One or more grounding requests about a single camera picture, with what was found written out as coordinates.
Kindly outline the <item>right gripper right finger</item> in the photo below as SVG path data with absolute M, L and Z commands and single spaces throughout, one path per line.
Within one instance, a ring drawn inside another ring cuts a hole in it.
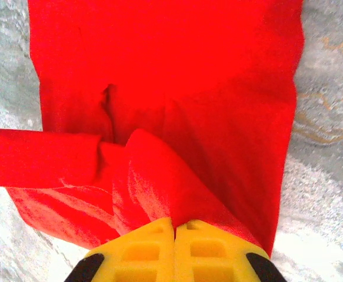
M 176 229 L 175 281 L 283 281 L 259 246 L 200 220 Z

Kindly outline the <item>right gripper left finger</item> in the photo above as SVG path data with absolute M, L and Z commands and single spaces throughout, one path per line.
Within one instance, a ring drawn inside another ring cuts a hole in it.
M 174 281 L 174 228 L 164 217 L 90 250 L 65 279 Z

